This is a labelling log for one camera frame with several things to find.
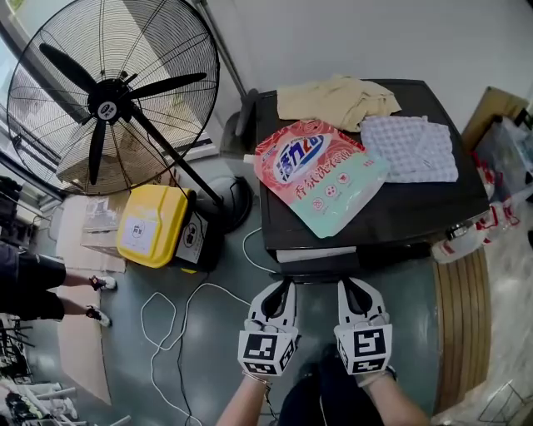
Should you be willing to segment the black metal rack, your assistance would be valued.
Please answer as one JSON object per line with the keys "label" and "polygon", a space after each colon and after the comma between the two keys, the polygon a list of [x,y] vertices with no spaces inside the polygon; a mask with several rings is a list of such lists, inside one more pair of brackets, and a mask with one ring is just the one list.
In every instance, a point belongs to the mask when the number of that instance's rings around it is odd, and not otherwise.
{"label": "black metal rack", "polygon": [[7,327],[0,318],[0,379],[30,384],[32,371],[25,355],[25,341],[17,327]]}

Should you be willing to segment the white plastic frame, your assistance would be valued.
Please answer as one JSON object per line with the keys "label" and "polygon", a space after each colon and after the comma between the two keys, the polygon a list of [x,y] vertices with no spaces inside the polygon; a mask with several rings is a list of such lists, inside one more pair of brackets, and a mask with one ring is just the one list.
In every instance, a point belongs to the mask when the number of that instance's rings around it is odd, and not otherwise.
{"label": "white plastic frame", "polygon": [[[40,403],[52,416],[78,420],[73,401],[65,396],[40,399]],[[44,419],[46,415],[28,398],[14,382],[0,380],[0,426],[20,426],[26,420]]]}

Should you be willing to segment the black bin with yellow lid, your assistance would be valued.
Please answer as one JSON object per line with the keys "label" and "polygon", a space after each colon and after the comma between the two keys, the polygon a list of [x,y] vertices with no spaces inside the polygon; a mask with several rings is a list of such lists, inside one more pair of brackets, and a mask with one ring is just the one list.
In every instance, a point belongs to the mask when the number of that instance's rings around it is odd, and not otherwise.
{"label": "black bin with yellow lid", "polygon": [[197,212],[196,192],[172,186],[133,189],[117,232],[119,254],[152,269],[211,272],[222,243],[223,234]]}

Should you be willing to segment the wooden slat mat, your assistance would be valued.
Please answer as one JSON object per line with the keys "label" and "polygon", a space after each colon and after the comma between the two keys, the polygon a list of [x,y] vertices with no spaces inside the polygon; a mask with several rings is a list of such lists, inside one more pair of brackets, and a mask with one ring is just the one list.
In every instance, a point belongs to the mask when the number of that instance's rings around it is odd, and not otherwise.
{"label": "wooden slat mat", "polygon": [[491,290],[480,248],[448,264],[433,264],[439,375],[434,414],[462,402],[483,384],[491,351]]}

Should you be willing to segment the pink and green detergent pouch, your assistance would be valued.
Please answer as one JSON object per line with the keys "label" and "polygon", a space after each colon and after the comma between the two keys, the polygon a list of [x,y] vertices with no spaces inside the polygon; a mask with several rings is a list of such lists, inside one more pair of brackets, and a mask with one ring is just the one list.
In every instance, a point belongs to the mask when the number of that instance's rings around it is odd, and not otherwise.
{"label": "pink and green detergent pouch", "polygon": [[259,143],[259,181],[313,232],[333,237],[376,195],[389,163],[331,124],[297,121]]}

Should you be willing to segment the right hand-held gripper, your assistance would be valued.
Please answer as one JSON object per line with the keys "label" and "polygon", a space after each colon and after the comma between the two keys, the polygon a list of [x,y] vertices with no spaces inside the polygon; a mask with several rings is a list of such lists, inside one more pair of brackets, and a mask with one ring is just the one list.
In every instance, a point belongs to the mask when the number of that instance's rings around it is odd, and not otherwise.
{"label": "right hand-held gripper", "polygon": [[340,280],[337,286],[339,325],[334,329],[337,349],[349,375],[386,369],[392,352],[392,325],[381,293],[359,279]]}

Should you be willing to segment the taped cardboard box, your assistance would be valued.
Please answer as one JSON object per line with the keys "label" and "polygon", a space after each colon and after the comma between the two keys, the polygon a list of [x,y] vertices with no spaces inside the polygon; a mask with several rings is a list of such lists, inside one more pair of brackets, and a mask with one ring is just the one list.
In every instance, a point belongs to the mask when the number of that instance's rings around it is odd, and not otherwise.
{"label": "taped cardboard box", "polygon": [[81,246],[105,255],[121,258],[117,233],[125,210],[128,192],[90,197],[82,225]]}

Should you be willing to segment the glass door with dark frame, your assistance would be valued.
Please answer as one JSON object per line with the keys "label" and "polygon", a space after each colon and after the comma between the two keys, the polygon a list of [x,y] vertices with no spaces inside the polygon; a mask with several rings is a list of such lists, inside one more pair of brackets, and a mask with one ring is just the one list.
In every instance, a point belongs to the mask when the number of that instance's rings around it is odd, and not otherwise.
{"label": "glass door with dark frame", "polygon": [[36,193],[61,200],[62,195],[58,191],[38,181],[22,164],[7,128],[7,94],[17,65],[17,55],[22,52],[24,42],[15,32],[11,16],[12,9],[7,5],[7,0],[0,0],[0,173],[7,171],[8,176],[17,182],[28,183]]}

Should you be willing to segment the white textured cloth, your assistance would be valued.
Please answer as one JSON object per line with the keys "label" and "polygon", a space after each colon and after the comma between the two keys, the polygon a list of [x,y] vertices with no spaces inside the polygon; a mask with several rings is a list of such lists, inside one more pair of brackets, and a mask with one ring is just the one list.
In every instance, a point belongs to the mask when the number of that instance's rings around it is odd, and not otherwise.
{"label": "white textured cloth", "polygon": [[425,116],[368,117],[361,142],[390,165],[387,183],[452,183],[459,177],[450,128]]}

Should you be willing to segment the black cabinet with drawer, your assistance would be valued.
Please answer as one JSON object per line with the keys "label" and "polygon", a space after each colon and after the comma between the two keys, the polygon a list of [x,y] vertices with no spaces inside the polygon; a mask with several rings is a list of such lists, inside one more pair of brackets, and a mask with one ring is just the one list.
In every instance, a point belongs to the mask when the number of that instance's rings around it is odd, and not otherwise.
{"label": "black cabinet with drawer", "polygon": [[428,85],[410,79],[379,79],[377,84],[393,92],[401,115],[427,116],[431,122],[448,126],[458,179],[452,183],[386,183],[341,232],[325,239],[317,238],[271,190],[261,186],[262,235],[270,256],[281,249],[357,248],[355,253],[281,263],[281,274],[297,282],[360,276],[366,270],[427,257],[430,237],[489,209],[461,134]]}

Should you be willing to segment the grey dustpan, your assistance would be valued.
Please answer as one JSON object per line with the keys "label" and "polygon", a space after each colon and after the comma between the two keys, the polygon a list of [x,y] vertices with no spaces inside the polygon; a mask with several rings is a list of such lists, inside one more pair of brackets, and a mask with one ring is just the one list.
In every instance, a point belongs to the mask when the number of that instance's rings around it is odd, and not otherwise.
{"label": "grey dustpan", "polygon": [[255,116],[251,115],[247,127],[241,136],[236,134],[240,112],[232,114],[222,133],[220,155],[235,176],[243,177],[255,196],[259,195],[259,180],[253,170],[253,164],[245,162],[245,155],[253,155],[257,146],[257,127]]}

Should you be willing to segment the person's right forearm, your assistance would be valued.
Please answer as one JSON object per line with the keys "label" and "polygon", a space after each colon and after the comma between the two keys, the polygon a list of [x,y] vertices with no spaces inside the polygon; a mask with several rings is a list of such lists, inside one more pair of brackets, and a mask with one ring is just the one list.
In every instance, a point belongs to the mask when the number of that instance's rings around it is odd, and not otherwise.
{"label": "person's right forearm", "polygon": [[430,420],[397,383],[396,371],[386,369],[356,376],[357,385],[371,397],[384,426],[430,426]]}

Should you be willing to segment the person's left forearm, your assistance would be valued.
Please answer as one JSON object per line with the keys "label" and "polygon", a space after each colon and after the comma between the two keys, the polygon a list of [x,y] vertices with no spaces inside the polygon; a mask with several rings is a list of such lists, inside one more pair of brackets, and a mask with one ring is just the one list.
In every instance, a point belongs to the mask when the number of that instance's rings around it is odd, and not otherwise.
{"label": "person's left forearm", "polygon": [[264,378],[244,372],[243,380],[216,426],[257,426],[269,388],[270,383]]}

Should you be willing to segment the flattened cardboard sheet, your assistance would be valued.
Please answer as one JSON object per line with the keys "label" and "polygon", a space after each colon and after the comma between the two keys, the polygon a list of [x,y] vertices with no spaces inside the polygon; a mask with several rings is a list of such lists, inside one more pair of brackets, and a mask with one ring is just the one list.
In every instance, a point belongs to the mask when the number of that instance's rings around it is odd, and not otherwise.
{"label": "flattened cardboard sheet", "polygon": [[[57,250],[68,270],[89,277],[123,273],[126,262],[85,247]],[[107,385],[100,324],[85,315],[67,315],[58,323],[58,344],[62,371],[103,403],[111,397]]]}

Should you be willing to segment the beige cloth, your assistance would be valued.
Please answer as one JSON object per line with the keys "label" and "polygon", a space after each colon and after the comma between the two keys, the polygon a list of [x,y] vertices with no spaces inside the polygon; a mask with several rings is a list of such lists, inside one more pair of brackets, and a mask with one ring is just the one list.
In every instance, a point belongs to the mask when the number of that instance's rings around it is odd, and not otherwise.
{"label": "beige cloth", "polygon": [[390,116],[401,111],[395,95],[382,85],[334,75],[323,81],[280,87],[277,114],[282,120],[322,120],[335,128],[359,132],[368,116]]}

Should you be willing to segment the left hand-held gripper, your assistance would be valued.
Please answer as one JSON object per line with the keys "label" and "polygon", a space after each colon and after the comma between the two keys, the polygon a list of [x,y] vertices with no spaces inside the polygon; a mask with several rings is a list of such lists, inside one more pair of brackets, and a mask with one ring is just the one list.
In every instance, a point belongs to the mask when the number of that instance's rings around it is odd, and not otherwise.
{"label": "left hand-held gripper", "polygon": [[268,285],[252,301],[248,327],[239,334],[237,359],[244,371],[279,377],[296,352],[296,285],[291,280]]}

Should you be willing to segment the black standing fan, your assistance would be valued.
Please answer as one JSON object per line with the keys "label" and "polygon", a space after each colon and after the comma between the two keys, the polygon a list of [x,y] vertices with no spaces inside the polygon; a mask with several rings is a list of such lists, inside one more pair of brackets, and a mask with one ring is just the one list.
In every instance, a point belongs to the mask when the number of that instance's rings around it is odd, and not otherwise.
{"label": "black standing fan", "polygon": [[7,128],[30,174],[64,195],[68,149],[90,137],[97,181],[107,130],[146,139],[198,186],[197,212],[221,232],[252,208],[241,177],[204,181],[187,151],[207,132],[220,82],[216,41],[192,0],[71,0],[28,40],[7,94]]}

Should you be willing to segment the brown wooden board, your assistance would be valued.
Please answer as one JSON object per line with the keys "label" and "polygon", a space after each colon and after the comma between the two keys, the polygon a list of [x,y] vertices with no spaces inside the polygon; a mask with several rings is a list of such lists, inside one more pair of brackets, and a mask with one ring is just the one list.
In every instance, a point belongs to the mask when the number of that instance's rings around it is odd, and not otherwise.
{"label": "brown wooden board", "polygon": [[474,151],[497,116],[514,119],[528,105],[528,101],[523,97],[488,86],[461,133],[463,147],[467,152]]}

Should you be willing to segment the person's legs in dark trousers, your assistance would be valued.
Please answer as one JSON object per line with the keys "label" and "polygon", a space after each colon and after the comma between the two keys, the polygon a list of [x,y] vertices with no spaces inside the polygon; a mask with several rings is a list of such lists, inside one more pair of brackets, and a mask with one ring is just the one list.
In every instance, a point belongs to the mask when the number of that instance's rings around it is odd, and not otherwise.
{"label": "person's legs in dark trousers", "polygon": [[346,373],[334,344],[304,364],[277,426],[384,426],[371,397]]}

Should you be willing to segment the clear plastic storage bag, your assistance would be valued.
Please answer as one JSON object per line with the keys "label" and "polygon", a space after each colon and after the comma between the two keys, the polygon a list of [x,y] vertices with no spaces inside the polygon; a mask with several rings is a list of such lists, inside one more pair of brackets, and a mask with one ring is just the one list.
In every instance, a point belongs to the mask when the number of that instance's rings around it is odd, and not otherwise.
{"label": "clear plastic storage bag", "polygon": [[533,196],[533,130],[498,116],[475,153],[495,173],[495,199],[520,204]]}

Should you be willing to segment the large plain cardboard box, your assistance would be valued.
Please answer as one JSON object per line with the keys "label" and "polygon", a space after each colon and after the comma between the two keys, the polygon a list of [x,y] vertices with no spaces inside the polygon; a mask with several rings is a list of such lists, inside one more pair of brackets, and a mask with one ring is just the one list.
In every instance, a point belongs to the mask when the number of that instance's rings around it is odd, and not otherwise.
{"label": "large plain cardboard box", "polygon": [[104,196],[144,184],[175,186],[178,178],[155,146],[127,130],[107,130],[97,181],[89,174],[88,136],[67,150],[57,178],[75,192]]}

